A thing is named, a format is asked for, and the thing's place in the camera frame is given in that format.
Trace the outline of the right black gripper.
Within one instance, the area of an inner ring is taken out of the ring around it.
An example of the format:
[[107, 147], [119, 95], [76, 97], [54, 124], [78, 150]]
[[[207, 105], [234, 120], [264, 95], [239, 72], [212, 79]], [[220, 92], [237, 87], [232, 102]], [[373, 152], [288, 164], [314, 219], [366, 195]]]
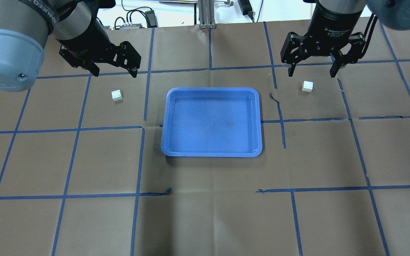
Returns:
[[[334, 58], [329, 70], [334, 78], [339, 69], [360, 60], [366, 46], [363, 34], [352, 34], [363, 11], [362, 4], [316, 4], [309, 29], [304, 36], [289, 32], [280, 51], [280, 59], [292, 77], [298, 63], [311, 56]], [[346, 54], [341, 49], [350, 44]]]

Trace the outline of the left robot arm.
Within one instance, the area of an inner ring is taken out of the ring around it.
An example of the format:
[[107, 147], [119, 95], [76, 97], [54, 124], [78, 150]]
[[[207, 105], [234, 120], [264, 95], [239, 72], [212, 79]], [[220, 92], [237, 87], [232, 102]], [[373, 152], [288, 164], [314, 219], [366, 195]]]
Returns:
[[72, 68], [98, 76], [98, 63], [107, 63], [135, 78], [141, 55], [130, 42], [110, 42], [97, 18], [99, 9], [115, 5], [114, 0], [0, 0], [0, 90], [21, 92], [34, 85], [49, 36]]

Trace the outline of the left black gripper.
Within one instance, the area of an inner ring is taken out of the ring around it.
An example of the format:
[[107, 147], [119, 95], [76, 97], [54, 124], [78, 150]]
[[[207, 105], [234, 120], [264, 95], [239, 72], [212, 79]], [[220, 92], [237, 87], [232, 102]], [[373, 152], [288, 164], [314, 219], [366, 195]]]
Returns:
[[99, 67], [96, 63], [107, 63], [126, 69], [132, 78], [138, 75], [141, 55], [130, 42], [121, 42], [116, 47], [109, 40], [107, 32], [96, 16], [91, 18], [89, 26], [82, 34], [73, 39], [59, 40], [59, 42], [68, 51], [65, 53], [61, 50], [60, 56], [73, 68], [81, 66], [93, 76], [98, 77]]

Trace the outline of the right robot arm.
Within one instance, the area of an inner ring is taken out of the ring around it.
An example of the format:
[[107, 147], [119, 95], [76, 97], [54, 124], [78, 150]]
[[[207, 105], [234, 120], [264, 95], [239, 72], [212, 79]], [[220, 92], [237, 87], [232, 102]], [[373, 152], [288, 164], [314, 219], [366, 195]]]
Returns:
[[286, 36], [280, 60], [292, 77], [298, 63], [309, 57], [332, 56], [330, 77], [366, 54], [377, 22], [410, 30], [410, 0], [316, 0], [308, 30]]

